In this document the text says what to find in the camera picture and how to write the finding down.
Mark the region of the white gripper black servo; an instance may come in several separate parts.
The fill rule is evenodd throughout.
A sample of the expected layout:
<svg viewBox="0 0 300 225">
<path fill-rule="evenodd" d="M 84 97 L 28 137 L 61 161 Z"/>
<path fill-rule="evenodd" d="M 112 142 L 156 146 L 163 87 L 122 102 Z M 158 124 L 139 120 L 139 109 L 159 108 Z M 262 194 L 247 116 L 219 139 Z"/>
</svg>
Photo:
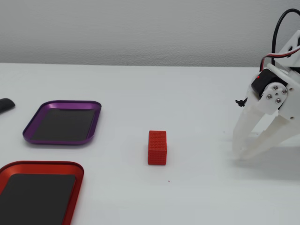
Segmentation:
<svg viewBox="0 0 300 225">
<path fill-rule="evenodd" d="M 232 150 L 240 159 L 250 159 L 300 133 L 300 74 L 272 64 L 248 87 L 247 101 L 233 130 Z M 278 116 L 250 145 L 248 136 L 264 115 Z"/>
</svg>

